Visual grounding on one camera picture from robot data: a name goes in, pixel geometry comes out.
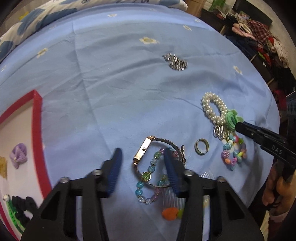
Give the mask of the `right hand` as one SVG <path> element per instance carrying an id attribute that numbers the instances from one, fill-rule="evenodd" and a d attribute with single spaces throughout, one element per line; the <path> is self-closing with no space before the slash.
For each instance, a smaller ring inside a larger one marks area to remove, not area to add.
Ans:
<path id="1" fill-rule="evenodd" d="M 291 176 L 290 182 L 286 182 L 277 170 L 276 164 L 273 165 L 262 196 L 265 206 L 273 204 L 270 214 L 273 216 L 282 215 L 289 212 L 295 201 L 295 173 Z"/>

